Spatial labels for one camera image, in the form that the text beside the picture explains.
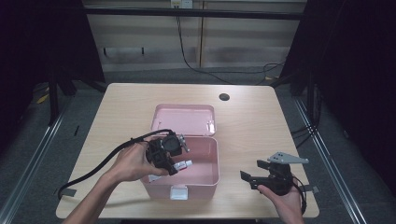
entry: wall outlet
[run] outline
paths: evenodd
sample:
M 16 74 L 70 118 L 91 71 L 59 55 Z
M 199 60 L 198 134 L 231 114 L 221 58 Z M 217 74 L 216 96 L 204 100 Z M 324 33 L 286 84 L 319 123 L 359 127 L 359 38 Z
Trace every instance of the wall outlet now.
M 181 0 L 171 0 L 171 8 L 181 8 Z
M 192 0 L 181 0 L 182 8 L 192 8 Z

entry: open box lid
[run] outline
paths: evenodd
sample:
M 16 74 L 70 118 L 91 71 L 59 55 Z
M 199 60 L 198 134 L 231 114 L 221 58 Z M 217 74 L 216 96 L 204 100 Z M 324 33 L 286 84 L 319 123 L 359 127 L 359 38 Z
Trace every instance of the open box lid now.
M 216 132 L 211 105 L 157 105 L 151 130 L 171 129 L 176 134 L 210 136 Z

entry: gray carpet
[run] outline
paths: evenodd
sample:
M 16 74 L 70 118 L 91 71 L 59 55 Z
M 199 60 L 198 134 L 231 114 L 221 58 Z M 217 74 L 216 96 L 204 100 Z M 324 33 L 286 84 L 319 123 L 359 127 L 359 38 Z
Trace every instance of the gray carpet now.
M 210 71 L 261 71 L 262 68 L 213 68 Z M 279 70 L 274 69 L 267 75 L 276 76 Z M 264 78 L 263 74 L 216 74 L 233 84 L 254 85 Z M 106 80 L 111 82 L 147 82 L 147 83 L 200 83 L 224 84 L 210 75 L 198 74 L 190 69 L 171 69 L 157 71 L 140 71 L 132 73 L 106 74 Z M 65 183 L 74 167 L 78 154 L 91 127 L 97 108 L 103 94 L 77 82 L 78 92 L 72 97 L 66 108 L 63 122 L 45 155 L 34 180 L 23 198 L 23 201 L 12 220 L 12 223 L 60 223 L 55 216 L 58 205 L 54 191 Z M 42 92 L 35 94 L 35 99 Z M 290 96 L 289 86 L 276 88 L 276 94 L 285 114 L 291 131 L 304 126 L 294 99 Z M 338 124 L 331 112 L 324 105 L 319 125 L 332 158 L 335 160 L 346 183 L 350 187 L 368 223 L 396 223 L 396 203 L 389 190 L 361 157 L 359 149 L 344 137 L 343 128 Z M 32 157 L 49 122 L 50 107 L 46 101 L 41 105 L 32 102 L 21 122 L 19 133 L 9 146 L 8 153 L 0 160 L 0 204 L 4 205 L 22 174 L 26 164 Z M 303 137 L 295 139 L 296 145 Z M 319 192 L 316 199 L 320 214 L 316 218 L 306 218 L 306 223 L 353 223 L 349 213 L 335 188 L 322 158 L 319 156 L 311 140 L 298 148 L 301 157 L 309 158 L 310 163 L 304 166 L 310 184 L 317 186 Z M 281 223 L 277 218 L 264 220 L 266 223 Z M 143 220 L 127 221 L 116 219 L 101 219 L 99 223 L 143 223 Z M 233 223 L 248 223 L 245 220 Z

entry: wooden table top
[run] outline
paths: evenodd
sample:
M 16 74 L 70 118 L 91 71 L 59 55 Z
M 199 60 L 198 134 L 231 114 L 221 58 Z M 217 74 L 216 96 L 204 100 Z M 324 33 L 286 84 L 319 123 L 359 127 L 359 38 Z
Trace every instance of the wooden table top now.
M 230 100 L 219 96 L 227 93 Z M 152 200 L 140 181 L 121 183 L 100 217 L 116 218 L 266 218 L 277 217 L 268 199 L 241 180 L 240 170 L 268 176 L 256 166 L 278 151 L 298 156 L 274 89 L 260 86 L 191 84 L 111 84 L 97 111 L 70 180 L 87 174 L 115 147 L 151 131 L 157 105 L 212 105 L 219 144 L 219 183 L 211 200 Z M 70 187 L 74 197 L 63 196 L 56 215 L 67 215 L 86 196 L 110 161 L 93 177 Z M 305 184 L 304 167 L 291 171 Z M 307 192 L 305 217 L 318 216 L 318 205 Z

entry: pink plastic storage box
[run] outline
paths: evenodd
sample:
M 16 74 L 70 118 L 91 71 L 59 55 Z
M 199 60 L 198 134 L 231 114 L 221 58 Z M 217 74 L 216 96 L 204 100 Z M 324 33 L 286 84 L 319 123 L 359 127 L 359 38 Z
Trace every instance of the pink plastic storage box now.
M 192 161 L 175 175 L 149 182 L 141 179 L 152 199 L 211 199 L 219 182 L 219 153 L 216 139 L 215 111 L 211 105 L 157 105 L 151 130 L 171 129 L 183 134 L 190 152 L 172 159 Z

